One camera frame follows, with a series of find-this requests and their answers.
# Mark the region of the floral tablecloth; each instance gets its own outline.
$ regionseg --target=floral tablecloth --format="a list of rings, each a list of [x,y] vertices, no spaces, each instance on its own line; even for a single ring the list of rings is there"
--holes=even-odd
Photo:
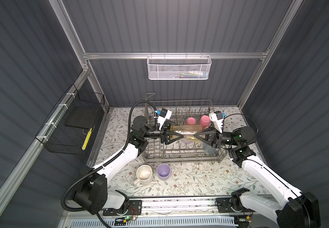
[[[222,111],[226,115],[240,113],[237,107],[214,107],[214,109]],[[113,108],[96,164],[117,152],[125,143],[129,111],[130,108]],[[144,107],[134,109],[132,120],[138,115],[144,115]],[[234,115],[225,119],[224,129],[232,131],[244,125],[243,117]],[[259,156],[255,144],[249,147]],[[166,181],[158,178],[156,174],[158,165],[150,165],[154,173],[152,183],[135,187],[132,185],[136,179],[135,172],[143,164],[144,160],[141,156],[129,162],[112,178],[108,188],[119,190],[128,196],[229,195],[234,190],[243,187],[250,189],[255,194],[269,194],[267,189],[253,176],[231,162],[229,156],[222,162],[169,164],[171,177]]]

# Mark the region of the white mug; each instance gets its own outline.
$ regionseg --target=white mug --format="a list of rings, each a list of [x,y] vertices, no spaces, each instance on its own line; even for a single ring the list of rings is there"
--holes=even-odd
[[[137,179],[134,181],[134,186],[148,185],[153,180],[153,171],[149,165],[141,165],[137,169]]]

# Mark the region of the mug handle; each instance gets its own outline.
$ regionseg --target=mug handle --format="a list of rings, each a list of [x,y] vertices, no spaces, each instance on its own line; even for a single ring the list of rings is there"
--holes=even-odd
[[[134,182],[133,182],[133,185],[135,187],[138,187],[140,185],[140,180],[139,179],[136,179]]]

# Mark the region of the mug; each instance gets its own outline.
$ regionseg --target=mug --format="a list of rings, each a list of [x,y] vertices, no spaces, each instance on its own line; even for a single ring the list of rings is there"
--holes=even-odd
[[[137,169],[137,179],[134,181],[134,186],[139,186],[139,184],[142,185],[148,185],[153,180],[153,171],[152,168],[149,165],[141,165]]]
[[[171,175],[171,167],[167,164],[160,164],[157,168],[157,174],[159,179],[163,181],[168,180]]]

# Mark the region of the light blue slotted cable tray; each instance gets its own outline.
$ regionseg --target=light blue slotted cable tray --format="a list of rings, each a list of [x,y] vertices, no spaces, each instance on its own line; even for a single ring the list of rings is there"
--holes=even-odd
[[[111,227],[172,227],[172,226],[238,226],[229,216],[179,216],[179,217],[139,217],[128,221],[125,226],[114,226],[114,218],[103,218]],[[73,219],[71,228],[102,228],[104,225],[97,219]]]

